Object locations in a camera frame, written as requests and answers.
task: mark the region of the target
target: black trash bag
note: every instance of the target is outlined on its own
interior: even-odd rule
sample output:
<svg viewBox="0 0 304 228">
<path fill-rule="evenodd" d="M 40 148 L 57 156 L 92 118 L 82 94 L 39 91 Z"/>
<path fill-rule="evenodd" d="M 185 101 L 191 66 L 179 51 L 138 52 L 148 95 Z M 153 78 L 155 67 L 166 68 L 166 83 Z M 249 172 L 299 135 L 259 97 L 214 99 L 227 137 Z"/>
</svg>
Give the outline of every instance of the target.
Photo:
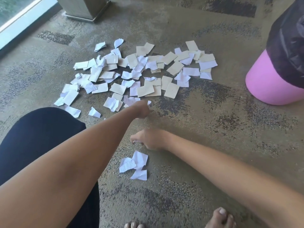
<svg viewBox="0 0 304 228">
<path fill-rule="evenodd" d="M 273 23 L 266 50 L 281 78 L 304 89 L 304 0 L 295 0 Z"/>
</svg>

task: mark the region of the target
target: dark navy pants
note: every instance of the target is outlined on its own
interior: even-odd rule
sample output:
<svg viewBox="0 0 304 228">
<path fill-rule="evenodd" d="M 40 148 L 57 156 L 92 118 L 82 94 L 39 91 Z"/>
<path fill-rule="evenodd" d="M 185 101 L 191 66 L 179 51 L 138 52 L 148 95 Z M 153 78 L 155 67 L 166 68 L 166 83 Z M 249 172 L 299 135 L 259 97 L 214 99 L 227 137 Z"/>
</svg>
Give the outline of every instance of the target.
<svg viewBox="0 0 304 228">
<path fill-rule="evenodd" d="M 0 185 L 84 129 L 85 123 L 59 108 L 41 108 L 24 115 L 13 125 L 0 145 Z M 99 227 L 98 183 L 68 227 Z"/>
</svg>

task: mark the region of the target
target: bare foot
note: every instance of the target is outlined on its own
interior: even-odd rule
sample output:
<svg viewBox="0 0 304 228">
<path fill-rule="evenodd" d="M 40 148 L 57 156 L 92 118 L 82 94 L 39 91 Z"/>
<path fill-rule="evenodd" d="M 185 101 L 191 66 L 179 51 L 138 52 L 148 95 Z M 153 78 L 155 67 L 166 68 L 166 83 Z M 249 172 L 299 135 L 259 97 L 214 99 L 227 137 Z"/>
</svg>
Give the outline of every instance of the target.
<svg viewBox="0 0 304 228">
<path fill-rule="evenodd" d="M 140 224 L 139 226 L 137 226 L 136 222 L 132 222 L 131 226 L 130 223 L 125 224 L 125 228 L 145 228 L 145 226 L 143 224 Z"/>
<path fill-rule="evenodd" d="M 237 224 L 231 214 L 220 207 L 213 212 L 211 220 L 207 223 L 205 228 L 236 228 Z"/>
</svg>

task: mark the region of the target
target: person's left arm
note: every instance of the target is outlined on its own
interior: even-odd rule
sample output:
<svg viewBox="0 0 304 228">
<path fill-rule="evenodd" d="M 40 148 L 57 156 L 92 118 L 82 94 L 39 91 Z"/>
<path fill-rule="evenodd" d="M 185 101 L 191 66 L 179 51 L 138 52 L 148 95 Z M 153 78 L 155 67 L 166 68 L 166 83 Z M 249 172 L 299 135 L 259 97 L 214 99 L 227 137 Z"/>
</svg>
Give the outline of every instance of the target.
<svg viewBox="0 0 304 228">
<path fill-rule="evenodd" d="M 101 176 L 146 101 L 56 146 L 0 186 L 1 227 L 66 227 Z"/>
</svg>

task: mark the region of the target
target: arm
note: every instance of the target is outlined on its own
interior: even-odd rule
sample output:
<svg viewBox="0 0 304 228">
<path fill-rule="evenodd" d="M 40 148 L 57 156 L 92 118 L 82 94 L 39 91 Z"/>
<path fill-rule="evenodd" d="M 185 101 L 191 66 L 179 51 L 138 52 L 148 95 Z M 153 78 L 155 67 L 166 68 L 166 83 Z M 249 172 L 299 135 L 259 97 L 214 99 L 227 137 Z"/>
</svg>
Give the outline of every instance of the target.
<svg viewBox="0 0 304 228">
<path fill-rule="evenodd" d="M 66 227 L 76 215 L 135 118 L 138 101 L 56 146 L 0 187 L 2 227 Z"/>
<path fill-rule="evenodd" d="M 131 141 L 135 140 L 149 149 L 170 151 L 253 211 L 268 226 L 303 226 L 304 196 L 264 172 L 164 130 L 142 130 L 131 136 Z"/>
</svg>

